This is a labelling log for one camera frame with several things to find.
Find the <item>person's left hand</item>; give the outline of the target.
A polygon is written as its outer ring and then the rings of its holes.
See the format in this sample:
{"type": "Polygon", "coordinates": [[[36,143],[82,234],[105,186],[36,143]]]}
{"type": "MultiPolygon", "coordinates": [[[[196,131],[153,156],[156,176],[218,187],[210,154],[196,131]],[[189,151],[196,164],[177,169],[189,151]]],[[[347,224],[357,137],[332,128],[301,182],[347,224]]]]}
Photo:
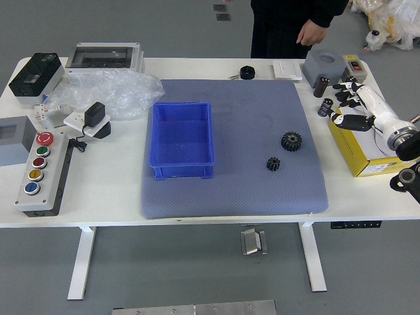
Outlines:
{"type": "Polygon", "coordinates": [[[320,44],[327,36],[328,28],[321,27],[315,24],[311,19],[308,19],[302,26],[296,44],[302,46],[313,46],[320,44]]]}

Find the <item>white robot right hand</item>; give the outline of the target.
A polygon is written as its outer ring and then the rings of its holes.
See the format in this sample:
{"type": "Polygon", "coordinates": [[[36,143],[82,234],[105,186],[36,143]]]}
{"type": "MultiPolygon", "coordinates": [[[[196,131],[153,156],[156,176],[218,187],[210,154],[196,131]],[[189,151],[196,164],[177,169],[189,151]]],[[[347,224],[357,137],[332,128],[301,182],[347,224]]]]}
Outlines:
{"type": "Polygon", "coordinates": [[[330,120],[339,128],[351,131],[373,129],[387,146],[395,150],[401,143],[418,133],[416,126],[400,119],[385,99],[370,86],[347,81],[333,86],[340,108],[361,108],[364,115],[340,114],[328,110],[330,120]]]}

